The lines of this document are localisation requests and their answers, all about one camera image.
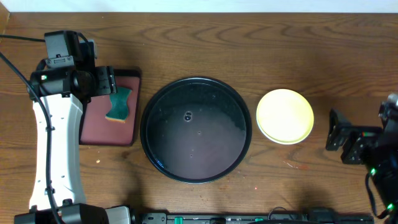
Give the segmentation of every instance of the wood grain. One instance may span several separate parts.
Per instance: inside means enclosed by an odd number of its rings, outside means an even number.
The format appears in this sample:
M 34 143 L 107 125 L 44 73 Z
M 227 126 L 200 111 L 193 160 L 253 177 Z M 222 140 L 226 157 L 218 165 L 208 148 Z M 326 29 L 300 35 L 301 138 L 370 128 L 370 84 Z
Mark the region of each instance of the wood grain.
M 324 150 L 328 112 L 335 107 L 354 124 L 380 125 L 380 102 L 398 86 L 397 27 L 395 14 L 13 13 L 6 34 L 42 38 L 44 32 L 77 30 L 95 39 L 97 65 L 140 66 L 139 120 L 154 93 L 183 77 L 220 79 L 248 105 L 249 152 L 232 173 L 209 184 L 163 176 L 139 138 L 131 147 L 81 146 L 89 204 L 130 203 L 140 212 L 267 213 L 276 206 L 327 206 L 369 213 L 364 167 L 343 165 L 341 151 Z M 0 50 L 27 77 L 47 56 L 44 44 L 18 40 L 3 40 Z M 5 64 L 0 70 L 0 222 L 9 223 L 28 211 L 36 128 L 26 87 Z M 315 125 L 304 142 L 283 146 L 258 130 L 257 103 L 276 88 L 298 91 L 312 105 Z
M 3 34 L 6 31 L 9 16 L 10 12 L 0 2 L 0 34 Z

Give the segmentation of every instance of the white wall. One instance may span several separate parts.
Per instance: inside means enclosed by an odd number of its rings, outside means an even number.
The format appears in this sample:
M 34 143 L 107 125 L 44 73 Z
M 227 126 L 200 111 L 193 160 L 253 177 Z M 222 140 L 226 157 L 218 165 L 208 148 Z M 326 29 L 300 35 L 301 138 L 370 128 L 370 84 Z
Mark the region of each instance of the white wall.
M 10 12 L 398 12 L 398 0 L 0 0 Z

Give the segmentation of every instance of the round plate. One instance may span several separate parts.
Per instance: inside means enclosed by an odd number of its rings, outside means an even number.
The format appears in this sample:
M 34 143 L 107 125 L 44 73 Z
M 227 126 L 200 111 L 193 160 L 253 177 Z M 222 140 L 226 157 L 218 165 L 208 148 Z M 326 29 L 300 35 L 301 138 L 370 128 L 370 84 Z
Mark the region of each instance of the round plate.
M 313 112 L 308 101 L 297 92 L 285 89 L 262 97 L 256 119 L 262 133 L 280 144 L 303 141 L 313 126 Z
M 166 176 L 204 183 L 231 172 L 248 151 L 249 110 L 227 84 L 209 78 L 173 82 L 150 100 L 141 121 L 141 143 Z

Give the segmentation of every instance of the yellow plate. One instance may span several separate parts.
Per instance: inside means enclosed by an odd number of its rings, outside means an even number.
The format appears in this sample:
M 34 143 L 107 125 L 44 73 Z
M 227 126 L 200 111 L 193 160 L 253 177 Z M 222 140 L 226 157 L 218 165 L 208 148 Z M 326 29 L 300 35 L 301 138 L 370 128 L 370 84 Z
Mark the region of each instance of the yellow plate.
M 292 90 L 274 90 L 257 106 L 257 124 L 270 140 L 280 144 L 303 141 L 313 126 L 313 111 L 308 101 Z

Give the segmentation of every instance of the sponge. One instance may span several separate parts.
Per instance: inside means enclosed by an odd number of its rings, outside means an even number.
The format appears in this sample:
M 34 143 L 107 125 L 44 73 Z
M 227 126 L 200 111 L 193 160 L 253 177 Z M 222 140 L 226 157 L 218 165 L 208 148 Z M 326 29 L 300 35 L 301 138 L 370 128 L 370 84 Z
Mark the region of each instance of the sponge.
M 109 121 L 117 121 L 125 123 L 129 116 L 129 108 L 127 106 L 127 99 L 132 91 L 128 88 L 118 86 L 118 92 L 111 94 L 109 99 L 112 103 L 111 110 L 105 115 Z

